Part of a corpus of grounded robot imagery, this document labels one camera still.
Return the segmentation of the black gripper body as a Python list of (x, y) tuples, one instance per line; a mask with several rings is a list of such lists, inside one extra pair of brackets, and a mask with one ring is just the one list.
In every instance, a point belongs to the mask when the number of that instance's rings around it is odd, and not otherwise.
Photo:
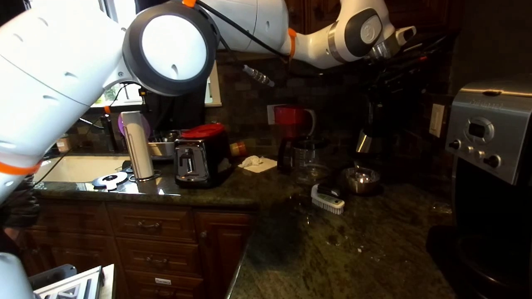
[(425, 72), (452, 49), (455, 36), (455, 31), (440, 31), (414, 39), (384, 64), (380, 79), (395, 82)]

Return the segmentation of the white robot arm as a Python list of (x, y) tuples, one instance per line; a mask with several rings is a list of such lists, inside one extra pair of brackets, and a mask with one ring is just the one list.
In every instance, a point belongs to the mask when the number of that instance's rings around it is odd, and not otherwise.
[(176, 96), (204, 84), (219, 46), (329, 69), (389, 59), (415, 34), (385, 0), (339, 0), (311, 33), (289, 26), (286, 0), (163, 0), (126, 24), (91, 0), (35, 0), (0, 26), (0, 199), (114, 82)]

